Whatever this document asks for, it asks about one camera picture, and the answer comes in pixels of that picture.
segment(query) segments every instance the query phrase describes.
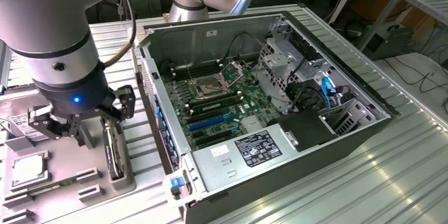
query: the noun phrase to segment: metal table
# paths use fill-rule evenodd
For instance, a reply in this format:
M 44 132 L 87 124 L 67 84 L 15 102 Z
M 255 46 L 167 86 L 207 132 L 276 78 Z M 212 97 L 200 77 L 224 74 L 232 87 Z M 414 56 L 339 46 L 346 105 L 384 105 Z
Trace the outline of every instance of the metal table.
M 356 151 L 335 164 L 271 193 L 214 223 L 443 223 L 448 221 L 447 123 L 384 75 L 372 61 L 307 9 L 296 5 L 254 8 L 248 13 L 287 10 L 346 61 L 402 117 Z M 139 25 L 164 22 L 144 19 Z M 127 41 L 130 23 L 92 25 L 102 57 Z M 108 79 L 132 72 L 131 61 Z M 71 214 L 63 223 L 182 223 L 178 209 L 167 204 L 163 169 L 147 118 L 127 122 L 138 189 L 130 194 Z
M 439 22 L 448 25 L 448 0 L 404 0 L 410 3 L 411 6 L 419 8 L 424 11 L 430 16 L 432 16 Z M 378 27 L 386 22 L 387 17 L 391 15 L 394 9 L 398 6 L 400 0 L 391 0 L 387 4 L 380 17 L 378 18 L 372 28 L 363 35 L 363 38 L 358 44 L 358 48 L 363 51 L 368 42 L 371 41 L 374 34 L 376 32 Z M 396 21 L 402 22 L 411 8 L 398 17 Z

